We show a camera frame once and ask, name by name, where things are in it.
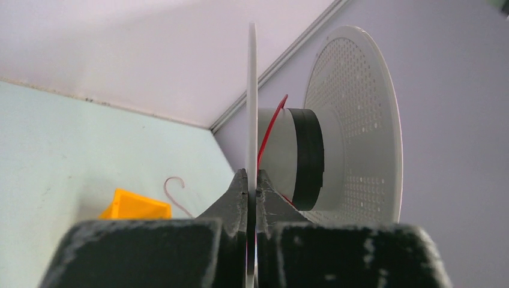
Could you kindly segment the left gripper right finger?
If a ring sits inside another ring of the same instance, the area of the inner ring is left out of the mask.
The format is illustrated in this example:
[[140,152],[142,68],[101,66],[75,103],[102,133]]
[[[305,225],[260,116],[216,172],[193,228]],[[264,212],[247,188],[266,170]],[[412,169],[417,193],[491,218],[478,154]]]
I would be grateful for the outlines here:
[[451,287],[438,249],[406,224],[315,224],[258,174],[259,287]]

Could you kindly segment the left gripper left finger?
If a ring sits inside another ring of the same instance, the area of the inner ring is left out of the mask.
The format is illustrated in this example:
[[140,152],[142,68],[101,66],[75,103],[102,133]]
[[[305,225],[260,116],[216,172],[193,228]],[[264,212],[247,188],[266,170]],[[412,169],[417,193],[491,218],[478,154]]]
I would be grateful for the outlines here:
[[40,287],[245,287],[247,175],[194,219],[89,220],[62,237]]

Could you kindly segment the white perforated cable spool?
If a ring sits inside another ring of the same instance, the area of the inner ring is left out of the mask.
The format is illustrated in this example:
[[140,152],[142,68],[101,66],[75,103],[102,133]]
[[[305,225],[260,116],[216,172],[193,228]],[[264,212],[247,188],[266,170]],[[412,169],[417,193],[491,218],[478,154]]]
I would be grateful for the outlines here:
[[259,108],[256,28],[247,91],[245,287],[258,286],[258,174],[315,224],[398,224],[403,149],[390,72],[356,26],[330,34],[315,57],[302,108]]

